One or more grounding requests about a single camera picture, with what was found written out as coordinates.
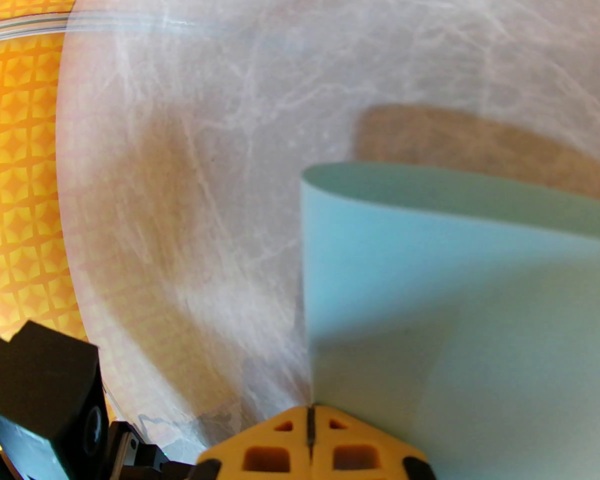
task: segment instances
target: light blue sheet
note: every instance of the light blue sheet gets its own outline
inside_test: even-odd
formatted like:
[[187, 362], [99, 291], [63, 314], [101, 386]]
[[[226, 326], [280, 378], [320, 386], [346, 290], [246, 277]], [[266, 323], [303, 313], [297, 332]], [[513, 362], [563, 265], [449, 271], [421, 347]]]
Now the light blue sheet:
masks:
[[600, 203], [397, 164], [304, 173], [314, 400], [441, 479], [600, 479]]

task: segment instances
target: orange background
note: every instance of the orange background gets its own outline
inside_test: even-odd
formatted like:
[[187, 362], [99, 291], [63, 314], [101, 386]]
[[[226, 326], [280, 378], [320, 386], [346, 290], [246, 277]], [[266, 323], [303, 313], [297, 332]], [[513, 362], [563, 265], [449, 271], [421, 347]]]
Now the orange background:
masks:
[[[0, 20], [74, 0], [0, 0]], [[0, 41], [0, 336], [31, 318], [86, 338], [58, 209], [56, 90], [63, 34]]]

